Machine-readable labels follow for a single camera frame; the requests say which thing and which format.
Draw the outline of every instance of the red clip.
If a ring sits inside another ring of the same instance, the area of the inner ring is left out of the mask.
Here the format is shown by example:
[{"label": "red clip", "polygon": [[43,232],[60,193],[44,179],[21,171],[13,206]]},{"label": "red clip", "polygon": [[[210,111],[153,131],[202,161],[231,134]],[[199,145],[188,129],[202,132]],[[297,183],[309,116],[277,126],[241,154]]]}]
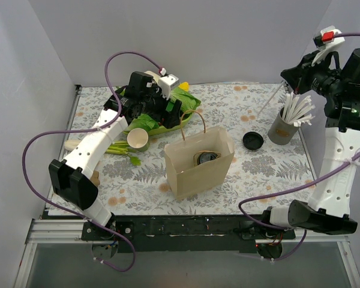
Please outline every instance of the red clip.
[{"label": "red clip", "polygon": [[331,41],[334,38],[334,35],[335,35],[334,31],[326,32],[323,34],[322,41],[323,42]]}]

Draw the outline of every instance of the black lid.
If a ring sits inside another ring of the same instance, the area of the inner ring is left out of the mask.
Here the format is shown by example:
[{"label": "black lid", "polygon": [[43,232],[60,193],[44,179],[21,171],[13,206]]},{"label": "black lid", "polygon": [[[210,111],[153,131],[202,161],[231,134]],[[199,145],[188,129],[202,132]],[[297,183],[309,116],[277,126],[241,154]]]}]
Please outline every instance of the black lid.
[{"label": "black lid", "polygon": [[258,150],[264,144],[263,137],[257,132],[248,132],[242,138],[244,146],[249,150]]},{"label": "black lid", "polygon": [[203,164],[208,161],[215,160],[217,158],[217,154],[214,152],[203,152],[199,155],[197,159],[197,165]]}]

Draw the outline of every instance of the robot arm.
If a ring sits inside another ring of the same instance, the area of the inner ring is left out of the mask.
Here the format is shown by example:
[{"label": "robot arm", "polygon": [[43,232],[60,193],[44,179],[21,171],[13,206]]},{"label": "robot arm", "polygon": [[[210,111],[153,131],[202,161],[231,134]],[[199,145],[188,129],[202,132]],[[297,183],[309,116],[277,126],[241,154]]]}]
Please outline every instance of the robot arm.
[{"label": "robot arm", "polygon": [[[54,192],[81,210],[86,217],[103,226],[110,226],[112,213],[97,198],[98,189],[89,180],[99,159],[116,137],[130,122],[145,113],[166,128],[180,124],[181,101],[176,100],[171,111],[167,111],[171,90],[179,85],[174,75],[166,75],[155,83],[151,75],[134,72],[128,86],[117,90],[121,97],[120,117],[108,127],[88,134],[75,150],[62,161],[53,160],[49,173]],[[114,96],[104,105],[93,128],[110,122],[117,115],[119,107]]]},{"label": "robot arm", "polygon": [[[326,33],[340,33],[333,26],[314,38],[319,50],[303,57],[298,66],[284,70],[281,76],[295,93],[314,90],[326,98],[327,116],[325,156],[320,175],[341,166],[360,151],[360,48],[355,49],[340,69],[335,49],[343,37],[326,42]],[[331,58],[336,69],[330,70]],[[356,166],[352,163],[342,172],[320,182],[308,203],[294,200],[288,207],[270,208],[269,222],[281,227],[301,227],[329,235],[356,231],[357,222],[349,218],[350,192]]]}]

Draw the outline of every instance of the white plastic clip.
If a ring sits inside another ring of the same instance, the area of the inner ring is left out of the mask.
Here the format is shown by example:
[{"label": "white plastic clip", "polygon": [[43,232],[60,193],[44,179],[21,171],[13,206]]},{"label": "white plastic clip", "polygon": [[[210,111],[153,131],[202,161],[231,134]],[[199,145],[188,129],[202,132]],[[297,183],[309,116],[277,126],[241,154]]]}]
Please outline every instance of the white plastic clip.
[{"label": "white plastic clip", "polygon": [[163,67],[159,70],[159,74],[165,76],[167,74],[167,70]]}]

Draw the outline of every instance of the table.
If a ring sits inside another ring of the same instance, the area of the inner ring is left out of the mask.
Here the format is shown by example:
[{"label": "table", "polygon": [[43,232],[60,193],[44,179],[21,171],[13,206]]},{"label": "table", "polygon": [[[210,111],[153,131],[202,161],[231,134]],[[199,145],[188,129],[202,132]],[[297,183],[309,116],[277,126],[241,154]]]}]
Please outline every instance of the table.
[{"label": "table", "polygon": [[[235,157],[224,184],[209,191],[177,201],[166,181],[163,148],[181,138],[179,130],[150,137],[151,146],[136,154],[141,166],[133,166],[123,155],[105,154],[97,170],[100,172],[99,195],[104,205],[115,215],[216,215],[240,214],[238,203],[246,198],[275,193],[311,182],[313,173],[303,142],[297,133],[288,145],[272,143],[267,132],[281,109],[286,96],[280,89],[269,105],[257,116],[279,84],[216,83],[191,85],[190,93],[202,101],[198,112],[208,127],[224,127],[235,141]],[[110,97],[105,87],[83,88],[72,128],[91,127],[103,104]],[[185,126],[185,134],[201,131],[202,122],[193,115]],[[242,144],[246,132],[260,133],[265,142],[258,151],[249,151]],[[71,134],[69,139],[82,139],[84,134]],[[246,203],[244,209],[261,214],[272,205],[288,205],[293,199],[307,201],[314,187],[277,198]],[[74,209],[56,194],[52,200]],[[55,207],[49,215],[70,215]]]}]

